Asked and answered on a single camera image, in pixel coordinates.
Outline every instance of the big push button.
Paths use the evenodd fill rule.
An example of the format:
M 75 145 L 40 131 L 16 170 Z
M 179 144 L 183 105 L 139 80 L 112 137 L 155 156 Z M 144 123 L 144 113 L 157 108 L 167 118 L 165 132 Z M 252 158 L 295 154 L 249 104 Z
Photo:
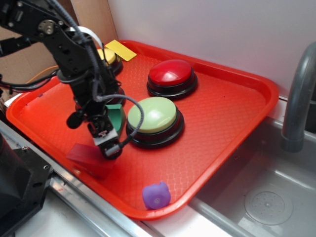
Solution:
M 198 78 L 191 65 L 179 59 L 163 61 L 149 71 L 147 90 L 150 95 L 181 99 L 197 88 Z
M 134 145 L 154 149 L 174 142 L 182 133 L 184 118 L 175 104 L 163 97 L 151 97 L 139 102 L 144 110 L 144 121 L 132 142 Z M 141 114 L 133 106 L 127 116 L 126 133 L 130 134 L 139 123 Z

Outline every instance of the sink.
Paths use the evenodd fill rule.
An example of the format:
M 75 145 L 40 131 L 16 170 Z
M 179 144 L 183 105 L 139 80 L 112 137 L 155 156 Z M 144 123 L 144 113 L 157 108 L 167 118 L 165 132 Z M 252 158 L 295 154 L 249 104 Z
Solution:
M 202 187 L 190 206 L 233 236 L 316 233 L 316 137 L 281 149 L 282 123 L 266 118 Z

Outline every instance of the yellow sticky note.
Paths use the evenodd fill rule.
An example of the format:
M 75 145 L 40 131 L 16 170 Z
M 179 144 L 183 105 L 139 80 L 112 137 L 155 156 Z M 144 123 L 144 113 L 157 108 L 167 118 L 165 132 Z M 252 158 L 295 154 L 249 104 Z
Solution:
M 111 41 L 110 43 L 106 44 L 105 47 L 113 50 L 119 57 L 121 57 L 125 61 L 129 61 L 137 55 L 117 40 Z

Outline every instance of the tray rim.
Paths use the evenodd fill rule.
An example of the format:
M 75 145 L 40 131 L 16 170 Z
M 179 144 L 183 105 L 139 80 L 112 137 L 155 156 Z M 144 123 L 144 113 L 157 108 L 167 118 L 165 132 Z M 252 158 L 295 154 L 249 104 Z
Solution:
M 183 208 L 190 200 L 194 197 L 194 195 L 199 191 L 199 189 L 207 182 L 207 180 L 216 172 L 216 170 L 228 159 L 228 157 L 234 152 L 234 150 L 250 135 L 250 133 L 261 123 L 261 121 L 268 115 L 270 110 L 276 105 L 278 101 L 278 88 L 277 86 L 269 79 L 258 76 L 255 74 L 251 74 L 248 72 L 244 72 L 238 69 L 233 69 L 227 66 L 215 64 L 212 62 L 204 61 L 201 59 L 196 59 L 194 57 L 190 57 L 187 55 L 183 55 L 180 53 L 172 52 L 166 49 L 161 49 L 158 47 L 150 46 L 147 44 L 143 44 L 140 42 L 132 41 L 132 40 L 120 40 L 122 44 L 126 47 L 130 48 L 131 50 L 136 51 L 150 51 L 157 55 L 156 59 L 159 60 L 167 60 L 167 59 L 183 59 L 190 63 L 192 68 L 196 72 L 205 73 L 211 71 L 215 76 L 211 75 L 212 77 L 216 77 L 218 79 L 223 79 L 226 81 L 230 81 L 234 83 L 236 78 L 243 78 L 243 81 L 247 82 L 248 80 L 252 80 L 252 83 L 238 83 L 239 85 L 246 86 L 248 88 L 252 88 L 260 92 L 264 98 L 266 99 L 265 107 L 255 116 L 255 118 L 249 121 L 248 125 L 242 130 L 242 132 L 234 138 L 234 140 L 222 151 L 222 153 L 214 160 L 214 162 L 210 163 L 208 168 L 196 179 L 196 181 L 189 186 L 189 188 L 173 203 L 168 205 L 165 208 L 158 209 L 158 210 L 139 210 L 131 207 L 128 203 L 123 200 L 119 200 L 116 194 L 110 192 L 109 190 L 103 191 L 100 195 L 109 203 L 115 202 L 112 204 L 116 207 L 119 211 L 124 213 L 125 215 L 129 216 L 130 218 L 137 219 L 137 220 L 154 220 L 159 219 L 161 217 L 166 217 L 174 212 L 178 211 L 179 209 Z M 19 96 L 13 103 L 9 106 L 6 116 L 7 119 L 14 124 L 18 129 L 23 128 L 23 133 L 25 133 L 28 137 L 30 137 L 30 133 L 33 133 L 31 129 L 24 127 L 23 123 L 18 119 L 19 111 L 22 109 L 28 102 L 34 100 L 40 94 L 44 93 L 45 91 L 49 90 L 53 86 L 59 83 L 58 80 L 52 80 L 50 83 L 46 84 L 45 86 L 39 88 L 33 92 L 27 92 L 23 95 Z M 87 174 L 83 174 L 82 176 L 78 177 L 82 180 L 84 176 Z M 98 189 L 98 186 L 95 184 L 88 185 L 92 190 Z

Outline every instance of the orange tray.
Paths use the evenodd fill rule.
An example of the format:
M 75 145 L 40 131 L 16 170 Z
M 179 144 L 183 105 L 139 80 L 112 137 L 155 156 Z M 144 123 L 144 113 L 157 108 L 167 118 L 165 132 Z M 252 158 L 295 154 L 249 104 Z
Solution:
M 138 55 L 123 62 L 117 76 L 126 95 L 148 98 L 149 70 L 168 59 L 189 62 L 198 77 L 197 90 L 175 101 L 185 119 L 185 130 L 173 144 L 143 150 L 128 144 L 104 179 L 78 169 L 66 159 L 76 143 L 94 146 L 86 124 L 71 130 L 66 119 L 75 103 L 68 85 L 53 79 L 40 89 L 18 97 L 7 118 L 57 162 L 118 210 L 138 220 L 170 215 L 186 205 L 229 155 L 264 119 L 278 100 L 270 80 L 134 41 L 121 41 Z M 124 106 L 127 114 L 132 103 Z M 125 131 L 120 140 L 126 137 Z M 142 189 L 164 181 L 171 192 L 165 208 L 147 210 Z

